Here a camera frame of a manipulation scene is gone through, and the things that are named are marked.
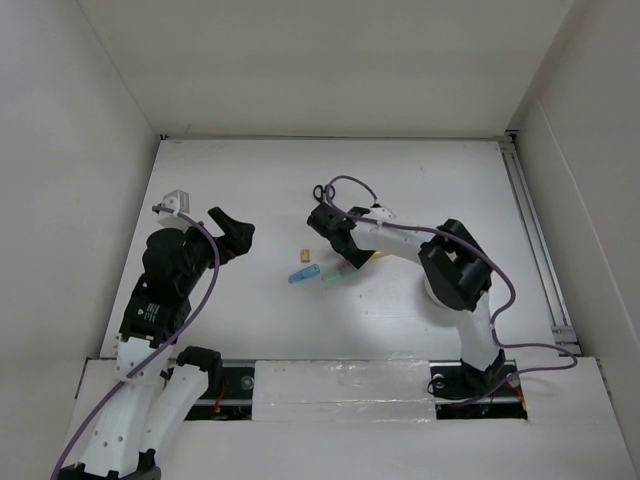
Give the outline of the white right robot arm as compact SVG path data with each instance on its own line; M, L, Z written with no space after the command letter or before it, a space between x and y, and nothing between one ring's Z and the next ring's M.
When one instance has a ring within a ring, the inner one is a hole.
M312 210L307 225L359 269L377 251L419 265L431 300L453 321L461 343L461 374L474 396L494 389L505 377L504 349L494 339L489 307L496 267L466 227L449 219L438 227L400 225L381 206L346 213L327 203Z

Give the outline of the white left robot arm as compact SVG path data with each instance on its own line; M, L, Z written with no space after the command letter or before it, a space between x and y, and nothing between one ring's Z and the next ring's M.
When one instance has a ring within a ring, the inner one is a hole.
M119 329L115 383L81 423L64 449L84 431L90 440L79 460L59 459L54 479L158 479L161 458L202 396L226 389L219 352L189 346L175 361L175 344L206 306L190 295L206 270L218 273L252 246L255 227L213 207L208 214L222 233L167 203L153 208L166 226L151 234L143 272L131 293Z

